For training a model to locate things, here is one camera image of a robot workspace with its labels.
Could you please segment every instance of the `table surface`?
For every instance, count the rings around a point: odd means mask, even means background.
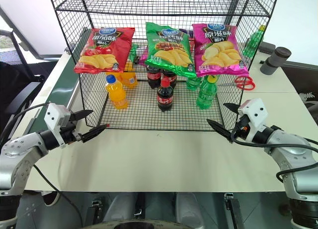
[[[256,55],[250,69],[256,88],[245,91],[242,101],[260,97],[269,113],[268,126],[277,125],[286,132],[318,140],[318,126],[281,68],[271,76],[259,71],[259,61],[267,57]],[[68,59],[66,54],[62,56],[33,104],[46,100]],[[35,114],[30,111],[24,117],[15,136],[23,133]],[[84,121],[78,123],[78,132],[88,129]],[[216,132],[106,129],[85,144],[50,151],[36,165],[62,191],[284,190],[275,177],[279,167],[263,149],[229,144]],[[33,169],[26,189],[51,187]]]

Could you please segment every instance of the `blue bottle cap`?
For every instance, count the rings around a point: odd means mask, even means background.
[[[108,75],[108,76],[106,77],[106,81],[107,81],[108,83],[114,83],[114,82],[116,81],[116,78],[115,78],[114,75]]]

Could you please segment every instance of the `wire shelf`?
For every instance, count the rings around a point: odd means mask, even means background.
[[[253,33],[267,27],[277,0],[51,0],[68,48],[76,63],[92,28],[135,27],[133,43],[147,46],[146,22],[192,30],[195,23],[217,23],[237,26],[238,50],[242,53]],[[249,69],[253,58],[243,55]],[[236,76],[221,75],[217,81],[217,98],[211,109],[196,107],[198,92],[186,89],[185,78],[178,77],[174,103],[162,113],[157,107],[156,91],[145,81],[146,68],[134,65],[138,86],[127,90],[130,106],[116,110],[107,101],[105,74],[81,74],[79,77],[85,109],[94,112],[86,118],[88,126],[109,124],[113,129],[156,129],[211,131],[206,119],[234,127],[237,114],[223,104],[240,104],[242,90],[233,83]]]

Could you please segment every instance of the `green soda bottle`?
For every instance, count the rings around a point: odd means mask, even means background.
[[[187,89],[194,91],[195,89],[198,88],[198,86],[200,86],[201,83],[201,77],[188,77],[187,79]]]
[[[261,25],[258,28],[258,31],[253,33],[249,39],[249,42],[245,46],[243,50],[243,55],[249,58],[252,58],[257,51],[257,46],[260,41],[262,41],[262,37],[265,31],[265,25]]]
[[[201,109],[208,109],[211,107],[213,99],[218,91],[215,84],[216,81],[217,77],[213,75],[209,75],[207,78],[204,78],[197,98],[197,106]]]

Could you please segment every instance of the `pink chip bag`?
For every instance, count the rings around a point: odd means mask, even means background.
[[[239,54],[235,38],[236,26],[223,24],[193,24],[192,26],[197,76],[249,75]]]

